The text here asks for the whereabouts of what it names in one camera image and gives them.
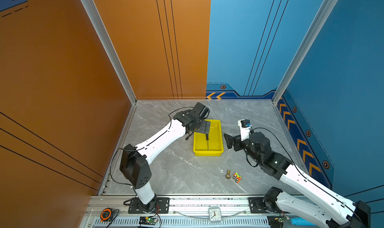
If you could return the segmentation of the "black handled screwdriver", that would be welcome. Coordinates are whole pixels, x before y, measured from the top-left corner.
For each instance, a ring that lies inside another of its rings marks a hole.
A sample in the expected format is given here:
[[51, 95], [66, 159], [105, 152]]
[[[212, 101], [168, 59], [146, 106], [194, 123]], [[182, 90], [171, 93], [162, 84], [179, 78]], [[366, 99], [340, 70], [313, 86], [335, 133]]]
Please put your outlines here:
[[207, 150], [209, 150], [209, 134], [206, 135], [206, 142], [207, 142]]

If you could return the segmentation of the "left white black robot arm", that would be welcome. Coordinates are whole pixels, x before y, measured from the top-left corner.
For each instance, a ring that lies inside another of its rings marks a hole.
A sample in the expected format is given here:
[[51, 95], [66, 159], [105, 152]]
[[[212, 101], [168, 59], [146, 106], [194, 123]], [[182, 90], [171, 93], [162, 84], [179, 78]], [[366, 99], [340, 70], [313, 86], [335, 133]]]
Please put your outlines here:
[[194, 133], [209, 135], [211, 122], [207, 121], [210, 109], [198, 102], [194, 107], [174, 111], [170, 122], [159, 132], [138, 145], [128, 144], [123, 148], [120, 171], [130, 182], [145, 212], [157, 208], [157, 196], [151, 187], [152, 171], [150, 164], [170, 144], [177, 139]]

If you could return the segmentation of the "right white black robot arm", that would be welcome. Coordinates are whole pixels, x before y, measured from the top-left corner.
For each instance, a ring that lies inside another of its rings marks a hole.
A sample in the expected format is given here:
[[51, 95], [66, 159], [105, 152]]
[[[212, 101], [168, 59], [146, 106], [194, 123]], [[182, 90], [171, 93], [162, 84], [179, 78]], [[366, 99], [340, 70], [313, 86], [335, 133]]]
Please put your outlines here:
[[265, 210], [296, 215], [320, 228], [369, 228], [371, 208], [363, 201], [353, 202], [306, 174], [284, 155], [274, 152], [270, 140], [261, 132], [241, 136], [224, 135], [228, 149], [243, 150], [267, 175], [300, 192], [308, 202], [296, 199], [283, 190], [272, 187], [264, 196]]

